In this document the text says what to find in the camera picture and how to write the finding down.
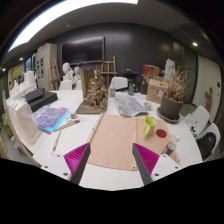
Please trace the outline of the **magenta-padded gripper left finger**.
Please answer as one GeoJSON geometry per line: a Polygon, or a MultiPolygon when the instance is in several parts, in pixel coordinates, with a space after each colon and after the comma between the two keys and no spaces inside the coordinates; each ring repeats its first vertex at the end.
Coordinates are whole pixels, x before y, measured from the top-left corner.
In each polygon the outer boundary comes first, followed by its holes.
{"type": "Polygon", "coordinates": [[[42,166],[42,169],[78,185],[90,152],[90,144],[86,143],[65,155],[53,156],[42,166]]]}

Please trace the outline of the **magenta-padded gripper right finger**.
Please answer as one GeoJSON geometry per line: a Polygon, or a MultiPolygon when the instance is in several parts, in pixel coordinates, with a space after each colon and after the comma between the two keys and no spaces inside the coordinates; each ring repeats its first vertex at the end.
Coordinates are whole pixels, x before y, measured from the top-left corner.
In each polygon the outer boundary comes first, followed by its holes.
{"type": "Polygon", "coordinates": [[[180,170],[180,166],[167,154],[158,155],[137,143],[133,144],[132,153],[144,185],[180,170]]]}

